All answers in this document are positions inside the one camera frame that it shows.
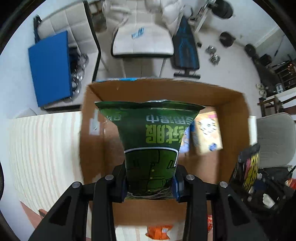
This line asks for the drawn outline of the green wipe pack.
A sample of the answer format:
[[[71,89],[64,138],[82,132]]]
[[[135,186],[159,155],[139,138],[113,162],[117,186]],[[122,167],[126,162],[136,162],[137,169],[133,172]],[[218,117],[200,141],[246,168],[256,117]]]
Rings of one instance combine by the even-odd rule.
[[[128,194],[134,199],[154,199],[168,190],[184,131],[204,106],[172,100],[101,101],[95,105],[117,126]]]

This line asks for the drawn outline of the white puffer jacket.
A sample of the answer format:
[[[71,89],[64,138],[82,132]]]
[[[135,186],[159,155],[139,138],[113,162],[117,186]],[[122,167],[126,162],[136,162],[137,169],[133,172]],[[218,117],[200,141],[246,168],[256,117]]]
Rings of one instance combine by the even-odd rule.
[[[148,0],[145,1],[145,7],[154,15],[155,23],[165,26],[172,36],[176,34],[184,15],[182,1]]]

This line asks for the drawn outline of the stacked chrome weight plates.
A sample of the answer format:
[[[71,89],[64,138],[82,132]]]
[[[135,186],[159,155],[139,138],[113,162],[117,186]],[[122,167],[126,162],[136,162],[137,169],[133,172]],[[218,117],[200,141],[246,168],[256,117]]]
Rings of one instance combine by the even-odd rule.
[[[72,96],[69,97],[69,100],[74,101],[81,92],[82,80],[85,77],[85,68],[89,63],[89,57],[87,54],[79,54],[77,47],[70,47],[69,58],[72,83]]]

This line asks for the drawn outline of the floor barbell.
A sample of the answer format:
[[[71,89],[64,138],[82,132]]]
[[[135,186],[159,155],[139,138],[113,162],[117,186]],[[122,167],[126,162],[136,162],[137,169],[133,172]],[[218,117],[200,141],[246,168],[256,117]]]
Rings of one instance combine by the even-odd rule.
[[[241,42],[237,41],[236,38],[229,32],[222,32],[219,36],[219,42],[225,48],[229,48],[232,45],[238,45],[243,47],[244,51],[249,57],[254,58],[256,56],[256,49],[252,44],[242,44]]]

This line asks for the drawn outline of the blue tissue pack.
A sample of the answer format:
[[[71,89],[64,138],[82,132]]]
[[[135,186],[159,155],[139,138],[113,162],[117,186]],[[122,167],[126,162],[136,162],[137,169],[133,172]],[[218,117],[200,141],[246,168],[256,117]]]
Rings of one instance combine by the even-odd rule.
[[[190,145],[192,144],[195,147],[196,144],[197,144],[197,141],[198,141],[198,138],[197,138],[195,124],[192,123],[184,131],[184,134],[183,134],[183,137],[182,137],[182,140],[181,140],[181,145],[180,145],[179,152],[180,153],[189,152]]]

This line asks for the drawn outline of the cardboard milk carton box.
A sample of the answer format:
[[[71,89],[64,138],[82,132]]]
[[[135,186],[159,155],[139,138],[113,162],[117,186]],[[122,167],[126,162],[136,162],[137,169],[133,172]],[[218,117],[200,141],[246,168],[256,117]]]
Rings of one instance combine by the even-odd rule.
[[[95,113],[99,101],[175,100],[214,108],[222,137],[223,149],[198,156],[195,151],[180,154],[178,164],[202,181],[217,184],[229,181],[238,154],[249,146],[249,107],[240,92],[216,85],[189,80],[138,79],[135,81],[107,80],[93,82],[86,87],[82,104],[80,131],[80,165],[85,184],[101,174],[111,174],[114,167],[123,163],[124,148],[119,139],[117,126],[102,114]],[[144,131],[142,143],[148,147],[158,144],[181,144],[180,131],[174,130],[184,123],[185,117],[172,114],[151,114],[139,124],[129,121],[132,131]],[[113,204],[115,225],[172,225],[184,221],[186,204],[169,200],[125,200]]]

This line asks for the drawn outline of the wooden chair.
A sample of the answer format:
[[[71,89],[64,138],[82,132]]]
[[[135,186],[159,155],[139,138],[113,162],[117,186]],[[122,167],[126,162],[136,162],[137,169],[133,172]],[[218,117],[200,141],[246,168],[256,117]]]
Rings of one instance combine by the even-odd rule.
[[[288,113],[288,114],[294,115],[295,105],[289,108],[283,107],[285,104],[288,104],[289,102],[294,100],[295,100],[295,87],[290,90],[276,94],[272,97],[268,97],[268,98],[260,97],[259,103],[257,105],[260,106],[262,117],[267,116],[266,110],[268,108],[273,108],[274,113]]]

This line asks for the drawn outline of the beige quilted chair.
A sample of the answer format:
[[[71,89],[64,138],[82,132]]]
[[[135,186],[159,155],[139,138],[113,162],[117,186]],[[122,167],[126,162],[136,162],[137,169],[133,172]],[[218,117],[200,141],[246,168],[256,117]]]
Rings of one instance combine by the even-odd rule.
[[[64,31],[68,33],[69,47],[77,47],[81,54],[97,54],[92,72],[92,81],[95,81],[101,48],[87,1],[77,1],[53,12],[41,20],[37,27],[37,34],[41,40]]]

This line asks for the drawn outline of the chrome dumbbell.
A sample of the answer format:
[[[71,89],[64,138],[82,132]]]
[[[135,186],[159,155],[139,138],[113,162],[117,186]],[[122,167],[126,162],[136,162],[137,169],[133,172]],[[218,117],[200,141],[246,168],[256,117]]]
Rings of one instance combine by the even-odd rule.
[[[205,52],[209,55],[214,55],[217,52],[217,49],[214,46],[208,46]]]
[[[210,59],[209,59],[209,61],[213,64],[213,65],[215,65],[215,66],[217,66],[218,64],[219,64],[219,62],[220,62],[220,56],[219,55],[212,55],[211,57],[210,57]]]

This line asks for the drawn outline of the blue foam mat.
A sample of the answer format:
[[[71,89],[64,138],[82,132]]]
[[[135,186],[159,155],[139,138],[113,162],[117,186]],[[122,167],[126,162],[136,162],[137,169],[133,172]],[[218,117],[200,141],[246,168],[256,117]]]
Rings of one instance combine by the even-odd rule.
[[[28,51],[38,106],[71,97],[68,33],[64,31],[40,40]]]

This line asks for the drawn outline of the grey shell chair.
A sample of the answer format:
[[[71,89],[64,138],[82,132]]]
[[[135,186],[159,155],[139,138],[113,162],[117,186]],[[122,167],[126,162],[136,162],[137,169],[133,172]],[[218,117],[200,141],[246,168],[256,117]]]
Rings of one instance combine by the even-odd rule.
[[[260,168],[288,165],[295,155],[295,122],[287,113],[277,113],[256,120],[260,144]]]

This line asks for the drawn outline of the orange snack pack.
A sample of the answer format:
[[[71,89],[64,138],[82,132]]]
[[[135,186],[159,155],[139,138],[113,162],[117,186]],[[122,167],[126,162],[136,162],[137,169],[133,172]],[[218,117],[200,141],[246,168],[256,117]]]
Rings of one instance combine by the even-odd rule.
[[[177,222],[174,225],[148,226],[145,235],[151,240],[181,240],[184,226],[184,222]]]

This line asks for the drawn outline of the yellow tissue pack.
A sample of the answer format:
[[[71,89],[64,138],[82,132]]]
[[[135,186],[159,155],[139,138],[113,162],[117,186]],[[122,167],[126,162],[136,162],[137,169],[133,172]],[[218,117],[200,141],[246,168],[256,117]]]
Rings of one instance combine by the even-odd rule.
[[[191,132],[193,145],[198,155],[223,149],[219,121],[215,110],[199,113]]]

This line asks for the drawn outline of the white padded chair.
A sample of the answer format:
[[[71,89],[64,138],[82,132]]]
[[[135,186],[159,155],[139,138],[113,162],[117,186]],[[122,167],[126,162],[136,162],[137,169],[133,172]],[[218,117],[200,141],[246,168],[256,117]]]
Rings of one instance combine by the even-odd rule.
[[[120,60],[123,76],[124,59],[162,58],[161,76],[174,53],[171,34],[161,21],[161,1],[104,1],[102,9],[112,33],[111,56]]]

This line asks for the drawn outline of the black shoe shine wipe pack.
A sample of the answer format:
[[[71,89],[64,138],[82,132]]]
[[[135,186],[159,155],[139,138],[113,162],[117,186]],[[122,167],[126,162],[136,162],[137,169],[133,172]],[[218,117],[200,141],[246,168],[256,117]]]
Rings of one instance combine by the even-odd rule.
[[[260,144],[256,143],[238,156],[229,184],[238,193],[248,193],[257,179],[260,162]]]

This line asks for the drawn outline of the black blue weight bench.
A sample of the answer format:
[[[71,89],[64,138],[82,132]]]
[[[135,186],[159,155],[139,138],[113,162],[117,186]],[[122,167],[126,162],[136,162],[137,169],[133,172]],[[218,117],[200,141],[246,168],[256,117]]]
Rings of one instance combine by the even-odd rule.
[[[172,41],[174,54],[171,58],[171,65],[174,69],[184,71],[184,73],[175,72],[174,76],[200,79],[200,75],[190,73],[199,70],[200,64],[194,35],[186,17],[182,16],[179,28],[173,35]]]

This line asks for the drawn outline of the blue wrapper on chair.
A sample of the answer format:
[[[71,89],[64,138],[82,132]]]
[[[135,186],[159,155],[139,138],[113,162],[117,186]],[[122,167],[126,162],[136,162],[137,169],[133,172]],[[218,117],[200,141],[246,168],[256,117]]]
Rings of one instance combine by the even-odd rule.
[[[137,30],[137,32],[131,34],[132,39],[137,39],[137,38],[141,37],[144,34],[144,30],[145,30],[144,27],[139,28]]]

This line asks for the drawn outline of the loaded barbell on rack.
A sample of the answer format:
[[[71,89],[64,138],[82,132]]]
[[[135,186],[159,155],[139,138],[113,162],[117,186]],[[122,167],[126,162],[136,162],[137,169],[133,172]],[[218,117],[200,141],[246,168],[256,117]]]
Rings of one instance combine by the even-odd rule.
[[[233,8],[224,0],[206,1],[206,7],[217,17],[229,19],[233,16]]]

